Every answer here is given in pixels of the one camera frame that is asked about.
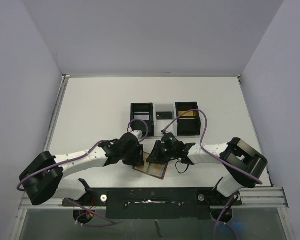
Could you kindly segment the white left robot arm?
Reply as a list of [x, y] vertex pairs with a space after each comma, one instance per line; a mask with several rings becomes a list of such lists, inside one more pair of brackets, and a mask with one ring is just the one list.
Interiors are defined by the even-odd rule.
[[142, 132], [133, 130], [120, 139], [101, 140], [92, 148], [64, 155], [40, 153], [19, 176], [17, 190], [26, 192], [34, 206], [53, 197], [70, 198], [85, 206], [92, 193], [83, 178], [67, 177], [91, 168], [106, 167], [122, 161], [133, 167], [144, 165]]

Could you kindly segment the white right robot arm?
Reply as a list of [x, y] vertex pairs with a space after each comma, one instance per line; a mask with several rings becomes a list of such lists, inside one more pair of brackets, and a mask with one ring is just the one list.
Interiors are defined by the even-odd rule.
[[228, 174], [219, 180], [212, 192], [213, 200], [220, 205], [242, 188], [253, 189], [262, 185], [260, 177], [268, 164], [262, 154], [238, 137], [222, 144], [204, 145], [184, 143], [168, 133], [155, 142], [146, 161], [164, 165], [173, 160], [188, 166], [222, 164]]

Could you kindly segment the gold card in tray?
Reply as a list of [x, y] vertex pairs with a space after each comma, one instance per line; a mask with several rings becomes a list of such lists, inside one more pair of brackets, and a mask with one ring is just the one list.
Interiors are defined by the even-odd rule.
[[198, 113], [196, 111], [178, 111], [178, 116], [181, 118], [196, 118]]

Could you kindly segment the black white card sorting tray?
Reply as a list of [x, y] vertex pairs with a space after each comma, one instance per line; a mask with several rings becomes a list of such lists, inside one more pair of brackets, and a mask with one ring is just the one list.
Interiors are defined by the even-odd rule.
[[[173, 133], [179, 137], [199, 136], [201, 134], [201, 117], [196, 111], [197, 102], [173, 102], [173, 103], [132, 103], [130, 105], [130, 119], [134, 120], [136, 114], [149, 114], [150, 120], [136, 119], [130, 125], [131, 130], [140, 130], [143, 135], [161, 137], [162, 130], [168, 127], [167, 133]], [[196, 111], [197, 117], [180, 117], [178, 111]], [[172, 112], [172, 119], [157, 120], [157, 112]]]

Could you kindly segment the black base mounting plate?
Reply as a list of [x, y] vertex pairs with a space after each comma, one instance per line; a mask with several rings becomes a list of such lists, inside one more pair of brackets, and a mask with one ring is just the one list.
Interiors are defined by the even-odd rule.
[[208, 220], [213, 208], [223, 208], [229, 198], [213, 187], [93, 188], [77, 203], [105, 208], [111, 220]]

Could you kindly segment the silver card in tray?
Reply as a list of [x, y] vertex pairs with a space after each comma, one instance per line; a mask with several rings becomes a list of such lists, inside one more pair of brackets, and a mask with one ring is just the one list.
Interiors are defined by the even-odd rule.
[[133, 116], [133, 119], [140, 119], [140, 120], [143, 120], [143, 121], [149, 121], [151, 119], [151, 116], [149, 114], [135, 114]]

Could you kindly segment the brown leather card holder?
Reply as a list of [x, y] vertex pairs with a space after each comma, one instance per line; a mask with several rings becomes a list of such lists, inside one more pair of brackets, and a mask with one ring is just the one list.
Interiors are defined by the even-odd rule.
[[149, 153], [143, 152], [143, 160], [144, 165], [143, 166], [133, 166], [132, 169], [135, 171], [138, 171], [142, 174], [145, 174], [147, 176], [163, 180], [165, 178], [168, 164], [155, 164], [155, 163], [149, 163], [147, 162], [148, 157], [150, 156]]

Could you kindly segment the black card in tray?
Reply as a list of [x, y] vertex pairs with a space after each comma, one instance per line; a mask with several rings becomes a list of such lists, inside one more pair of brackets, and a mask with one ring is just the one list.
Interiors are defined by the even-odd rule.
[[158, 111], [156, 113], [156, 119], [157, 120], [172, 120], [173, 113], [170, 111]]

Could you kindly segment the aluminium frame rail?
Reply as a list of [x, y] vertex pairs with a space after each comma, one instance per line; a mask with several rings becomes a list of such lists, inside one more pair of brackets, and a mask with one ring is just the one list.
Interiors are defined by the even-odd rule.
[[241, 204], [235, 208], [289, 208], [283, 187], [243, 188], [239, 193]]

